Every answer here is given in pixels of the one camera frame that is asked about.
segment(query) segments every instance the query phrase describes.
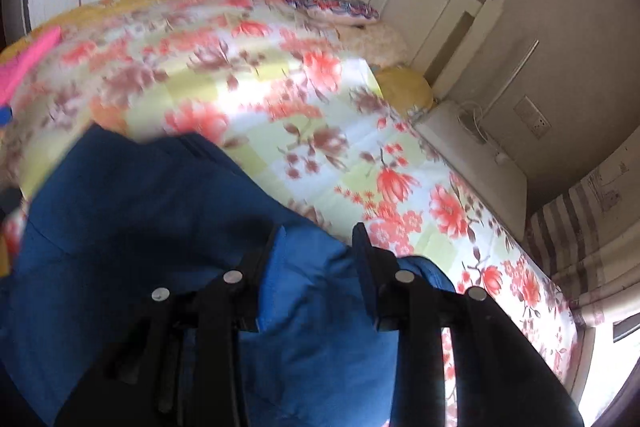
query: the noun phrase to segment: power outlet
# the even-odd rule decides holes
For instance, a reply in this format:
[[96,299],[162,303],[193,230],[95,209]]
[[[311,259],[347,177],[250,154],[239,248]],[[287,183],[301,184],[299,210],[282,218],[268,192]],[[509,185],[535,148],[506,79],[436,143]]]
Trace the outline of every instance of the power outlet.
[[540,139],[548,133],[551,129],[551,124],[540,112],[540,110],[531,102],[528,96],[523,96],[522,99],[515,105],[513,110],[520,117],[520,119],[529,127],[529,130],[533,133],[533,136]]

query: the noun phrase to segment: metal rivet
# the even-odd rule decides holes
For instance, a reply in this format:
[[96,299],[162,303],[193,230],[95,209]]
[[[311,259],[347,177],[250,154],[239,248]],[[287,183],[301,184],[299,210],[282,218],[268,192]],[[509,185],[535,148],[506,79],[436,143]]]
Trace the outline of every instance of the metal rivet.
[[167,288],[156,288],[153,293],[151,293],[151,298],[154,301],[166,301],[171,295],[171,292]]
[[409,284],[410,282],[413,282],[414,279],[415,279],[414,273],[410,272],[409,270],[398,270],[396,272],[396,280],[398,282]]
[[242,272],[239,272],[238,270],[229,270],[222,276],[222,279],[227,284],[239,283],[242,280]]
[[474,301],[484,301],[486,299],[486,291],[480,286],[471,286],[471,288],[469,288],[466,292]]

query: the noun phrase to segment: bedspread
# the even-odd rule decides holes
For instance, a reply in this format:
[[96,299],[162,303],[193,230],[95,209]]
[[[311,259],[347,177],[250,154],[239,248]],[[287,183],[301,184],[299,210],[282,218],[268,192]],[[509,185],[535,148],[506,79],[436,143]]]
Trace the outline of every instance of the bedspread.
[[[430,258],[458,291],[483,286],[567,374],[576,330],[556,285],[398,117],[365,61],[280,0],[147,0],[65,28],[12,107],[1,166],[28,197],[93,121],[135,140],[196,131],[333,236],[362,221],[374,245]],[[444,347],[453,424],[446,332]]]

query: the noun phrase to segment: dark blue cloth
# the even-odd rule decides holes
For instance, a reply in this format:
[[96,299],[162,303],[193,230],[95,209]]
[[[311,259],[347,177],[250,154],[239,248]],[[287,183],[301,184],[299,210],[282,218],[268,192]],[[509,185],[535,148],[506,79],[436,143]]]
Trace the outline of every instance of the dark blue cloth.
[[[380,427],[398,336],[374,331],[351,249],[195,135],[139,145],[93,127],[79,140],[34,199],[17,264],[0,282],[0,359],[52,424],[143,298],[202,288],[274,225],[284,233],[260,296],[266,327],[241,336],[252,422]],[[402,266],[453,291],[426,259]]]

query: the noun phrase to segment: striped curtain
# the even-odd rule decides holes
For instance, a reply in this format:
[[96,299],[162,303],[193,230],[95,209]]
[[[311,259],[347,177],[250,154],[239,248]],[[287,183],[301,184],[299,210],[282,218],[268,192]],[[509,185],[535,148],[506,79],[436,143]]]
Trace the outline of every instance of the striped curtain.
[[640,312],[640,128],[530,218],[524,246],[562,288],[578,325]]

